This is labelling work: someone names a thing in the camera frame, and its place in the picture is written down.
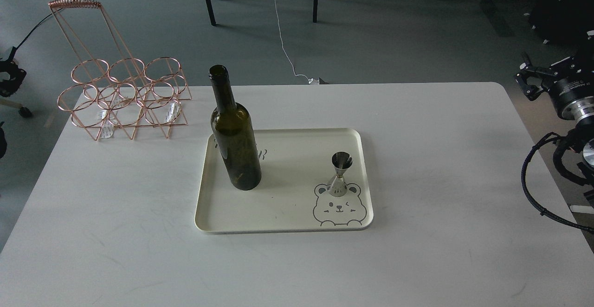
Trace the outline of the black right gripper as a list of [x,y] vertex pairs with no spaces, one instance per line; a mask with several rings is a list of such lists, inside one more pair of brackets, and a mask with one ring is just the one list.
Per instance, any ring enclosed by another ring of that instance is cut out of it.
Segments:
[[528,53],[522,52],[525,74],[516,74],[514,80],[529,101],[536,100],[544,91],[540,86],[528,84],[531,77],[553,77],[556,72],[560,79],[544,82],[559,118],[574,121],[592,121],[594,115],[593,62],[578,62],[569,56],[549,68],[534,66]]

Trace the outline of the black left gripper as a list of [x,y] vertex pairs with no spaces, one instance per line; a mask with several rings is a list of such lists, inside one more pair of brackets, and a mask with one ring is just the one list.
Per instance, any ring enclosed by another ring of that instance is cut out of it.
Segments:
[[27,72],[20,68],[14,60],[16,51],[17,47],[11,47],[1,55],[0,95],[3,97],[9,97],[16,93],[27,75]]

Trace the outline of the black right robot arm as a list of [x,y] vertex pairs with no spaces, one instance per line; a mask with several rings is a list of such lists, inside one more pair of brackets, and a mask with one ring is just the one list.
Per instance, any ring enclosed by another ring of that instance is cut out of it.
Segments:
[[[593,107],[594,80],[592,54],[563,58],[547,68],[532,64],[527,53],[514,76],[523,94],[536,100],[547,93],[556,115],[562,120],[575,121],[576,126],[560,140],[552,156],[556,171],[577,185],[593,185]],[[566,151],[582,154],[579,176],[568,170],[562,158]]]

